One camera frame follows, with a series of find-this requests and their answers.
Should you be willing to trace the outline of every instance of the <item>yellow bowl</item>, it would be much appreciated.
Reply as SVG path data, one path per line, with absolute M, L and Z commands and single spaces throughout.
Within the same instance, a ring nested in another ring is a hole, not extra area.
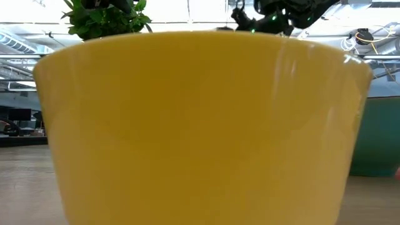
M 240 32 L 89 41 L 34 75 L 70 225 L 333 225 L 371 81 Z

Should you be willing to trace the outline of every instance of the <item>ceiling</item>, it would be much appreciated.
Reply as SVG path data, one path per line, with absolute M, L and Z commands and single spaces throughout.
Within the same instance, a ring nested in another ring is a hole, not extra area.
M 150 26 L 154 32 L 211 30 L 221 26 L 235 28 L 236 24 L 230 18 L 234 2 L 235 0 L 148 0 L 145 13 L 152 19 Z M 358 28 L 368 28 L 377 41 L 374 44 L 380 54 L 400 54 L 400 51 L 392 51 L 393 48 L 396 50 L 396 45 L 389 46 L 399 42 L 400 0 L 347 2 L 358 4 L 338 3 L 308 29 L 295 29 L 292 37 L 328 44 L 355 53 L 375 54 L 370 44 L 360 46 L 355 45 L 352 40 L 346 40 L 349 34 L 354 35 Z M 250 18 L 262 18 L 254 10 L 252 0 L 246 0 L 245 10 Z M 60 19 L 63 12 L 68 11 L 69 8 L 63 0 L 0 0 L 0 34 L 4 31 L 15 35 L 36 49 L 38 46 L 47 46 L 46 49 L 41 49 L 49 52 L 52 49 L 56 51 L 79 44 L 82 41 L 77 36 L 68 34 L 68 19 Z M 0 44 L 0 53 L 18 52 Z M 28 68 L 25 64 L 34 64 L 34 61 L 14 60 L 12 63 Z M 375 73 L 384 72 L 382 65 L 376 64 Z M 391 89 L 385 95 L 400 95 L 400 84 L 388 82 L 384 76 L 374 83 L 394 85 L 396 91 Z

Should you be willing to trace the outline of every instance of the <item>table surface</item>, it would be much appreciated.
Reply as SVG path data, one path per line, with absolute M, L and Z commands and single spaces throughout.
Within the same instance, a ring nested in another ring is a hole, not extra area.
M 0 224 L 67 225 L 47 146 L 0 148 Z M 400 181 L 350 177 L 337 225 L 395 224 Z

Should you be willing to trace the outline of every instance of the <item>green plant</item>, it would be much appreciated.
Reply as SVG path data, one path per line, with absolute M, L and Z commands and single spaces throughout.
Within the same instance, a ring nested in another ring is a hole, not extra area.
M 146 7 L 146 0 L 140 0 L 136 4 L 133 0 L 127 1 L 132 9 L 129 14 L 112 5 L 106 9 L 88 10 L 83 8 L 81 0 L 64 0 L 72 11 L 65 12 L 62 18 L 69 17 L 69 22 L 72 24 L 68 33 L 77 34 L 83 40 L 138 33 L 144 26 L 151 32 L 148 24 L 151 20 L 142 13 Z

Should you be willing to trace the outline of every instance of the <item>teal planter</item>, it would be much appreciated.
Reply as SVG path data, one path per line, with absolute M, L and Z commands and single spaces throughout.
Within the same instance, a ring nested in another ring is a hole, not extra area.
M 350 174 L 394 176 L 400 165 L 400 97 L 368 98 Z

